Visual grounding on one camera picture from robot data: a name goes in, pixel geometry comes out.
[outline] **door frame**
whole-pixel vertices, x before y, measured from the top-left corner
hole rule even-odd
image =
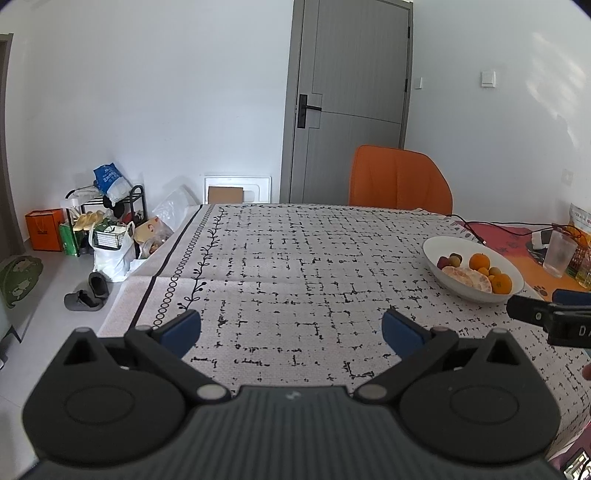
[[[413,72],[413,4],[404,0],[376,0],[386,4],[408,10],[408,26],[410,36],[408,39],[407,54],[407,89],[404,94],[404,107],[402,109],[402,126],[400,129],[400,148],[404,148],[408,123],[408,105],[410,102],[410,90]],[[291,21],[290,59],[287,66],[287,92],[285,94],[285,117],[283,120],[283,150],[281,154],[281,180],[279,189],[280,203],[289,203],[291,195],[291,171],[293,167],[294,137],[296,133],[296,107],[298,79],[300,77],[301,39],[304,28],[304,2],[294,0],[293,19]]]
[[[17,214],[14,210],[14,200],[8,175],[8,157],[6,154],[6,84],[12,36],[11,33],[0,34],[0,44],[5,49],[4,61],[1,67],[2,75],[0,77],[0,200],[5,207],[0,211],[0,220],[2,228],[6,232],[6,239],[10,250],[8,253],[9,256],[22,254],[25,251],[21,231],[18,226]]]

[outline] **door handle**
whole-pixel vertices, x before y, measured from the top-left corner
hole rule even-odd
[[[297,107],[297,128],[306,128],[306,112],[308,110],[322,111],[322,107],[308,105],[308,96],[301,93]]]

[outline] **black and white patterned tablecloth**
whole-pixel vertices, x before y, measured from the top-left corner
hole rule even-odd
[[[441,288],[421,246],[434,235],[471,238],[424,211],[319,205],[204,205],[126,280],[101,334],[159,326],[186,309],[202,334],[184,360],[236,391],[242,384],[346,385],[398,361],[381,335],[389,305],[430,327],[480,338],[508,328],[562,413],[557,445],[589,418],[584,353],[553,348],[505,306],[466,302]]]

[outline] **gray slipper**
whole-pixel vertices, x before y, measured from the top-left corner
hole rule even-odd
[[[66,294],[64,305],[73,312],[95,312],[100,310],[105,302],[86,290],[78,290],[75,293]]]
[[[100,272],[92,272],[88,276],[88,285],[92,293],[97,299],[107,301],[109,298],[109,286],[107,285],[107,279]]]

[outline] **plum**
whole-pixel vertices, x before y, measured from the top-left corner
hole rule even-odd
[[[439,270],[443,270],[445,267],[451,267],[452,264],[447,257],[439,257],[439,261],[437,262],[437,268]]]

